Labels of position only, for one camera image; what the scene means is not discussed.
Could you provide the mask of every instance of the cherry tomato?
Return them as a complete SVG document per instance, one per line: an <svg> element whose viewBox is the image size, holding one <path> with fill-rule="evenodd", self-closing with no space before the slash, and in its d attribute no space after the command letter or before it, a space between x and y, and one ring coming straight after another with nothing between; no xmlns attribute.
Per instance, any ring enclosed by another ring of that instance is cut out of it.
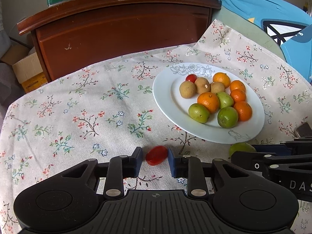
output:
<svg viewBox="0 0 312 234"><path fill-rule="evenodd" d="M186 77L185 81L190 81L190 82L192 82L192 83L195 83L196 79L197 79L197 75L195 75L195 74L190 74L190 75L188 75L188 76Z"/></svg>
<svg viewBox="0 0 312 234"><path fill-rule="evenodd" d="M163 162L168 156L168 150L166 147L158 145L152 148L145 157L146 162L151 165L158 165Z"/></svg>

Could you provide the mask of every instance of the white oval plate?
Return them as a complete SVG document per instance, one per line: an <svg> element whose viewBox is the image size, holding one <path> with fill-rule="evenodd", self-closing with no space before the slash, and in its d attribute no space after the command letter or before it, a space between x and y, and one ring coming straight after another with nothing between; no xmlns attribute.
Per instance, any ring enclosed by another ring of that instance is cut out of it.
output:
<svg viewBox="0 0 312 234"><path fill-rule="evenodd" d="M205 77L211 83L213 75L217 72L226 73L231 81L242 81L232 73L212 65L202 63L175 64L164 69L156 76L153 83L154 99L160 110L169 120L186 132L201 139L221 144L249 141L257 136L263 128L265 114L263 105L257 94L245 82L243 83L246 86L246 101L252 107L253 112L250 120L238 122L231 129L224 129L218 124L218 112L211 114L208 122L205 124L196 122L188 115L188 108L197 102L199 95L196 94L189 99L182 98L179 92L180 84L185 81L186 76L189 74ZM230 94L230 88L227 88L226 92Z"/></svg>

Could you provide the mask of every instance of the tangerine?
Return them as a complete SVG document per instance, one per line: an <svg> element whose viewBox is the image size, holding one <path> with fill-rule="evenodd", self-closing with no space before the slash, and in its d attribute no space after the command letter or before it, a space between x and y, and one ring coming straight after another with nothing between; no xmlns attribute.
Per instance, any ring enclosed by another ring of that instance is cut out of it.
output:
<svg viewBox="0 0 312 234"><path fill-rule="evenodd" d="M224 87L227 88L231 84L231 79L229 78L229 76L227 74L222 73L222 72L218 72L218 73L214 74L213 82L223 83Z"/></svg>
<svg viewBox="0 0 312 234"><path fill-rule="evenodd" d="M234 100L234 103L246 101L246 93L240 89L233 90L230 96Z"/></svg>
<svg viewBox="0 0 312 234"><path fill-rule="evenodd" d="M197 103L203 105L210 113L215 113L220 107L220 101L216 94L204 92L197 98Z"/></svg>
<svg viewBox="0 0 312 234"><path fill-rule="evenodd" d="M231 84L230 84L230 91L231 92L233 90L236 90L236 89L240 89L240 90L246 92L246 87L245 87L244 83L241 82L240 80L235 80L235 81L231 82Z"/></svg>
<svg viewBox="0 0 312 234"><path fill-rule="evenodd" d="M245 101L236 103L234 109L238 112L239 121L247 121L252 117L252 107Z"/></svg>

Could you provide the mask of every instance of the floral tablecloth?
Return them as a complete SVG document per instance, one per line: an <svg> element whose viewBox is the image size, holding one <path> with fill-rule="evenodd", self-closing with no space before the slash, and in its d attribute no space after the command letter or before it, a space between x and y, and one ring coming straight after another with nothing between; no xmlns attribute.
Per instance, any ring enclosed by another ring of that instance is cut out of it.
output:
<svg viewBox="0 0 312 234"><path fill-rule="evenodd" d="M153 99L154 78L180 62L222 67L257 93L266 121L251 144L292 140L295 127L311 121L311 85L276 55L219 21L214 21L196 44L90 65L10 106L0 135L2 232L20 231L13 202L22 190L89 158L108 162L114 156L131 155L136 146L146 153L164 145L203 162L227 159L228 145L186 133L162 114ZM143 162L138 178L124 180L125 190L186 186L186 179L171 177L167 161L154 167ZM104 180L98 193L103 188ZM292 230L308 233L312 230L310 203L299 201L299 207Z"/></svg>

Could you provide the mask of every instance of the brown wooden cabinet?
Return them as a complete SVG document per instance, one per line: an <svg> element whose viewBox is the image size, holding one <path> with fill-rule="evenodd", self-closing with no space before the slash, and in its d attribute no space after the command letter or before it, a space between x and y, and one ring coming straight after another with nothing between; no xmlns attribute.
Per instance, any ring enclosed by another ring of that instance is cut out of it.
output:
<svg viewBox="0 0 312 234"><path fill-rule="evenodd" d="M196 42L218 0L71 0L18 23L48 81L124 54Z"/></svg>

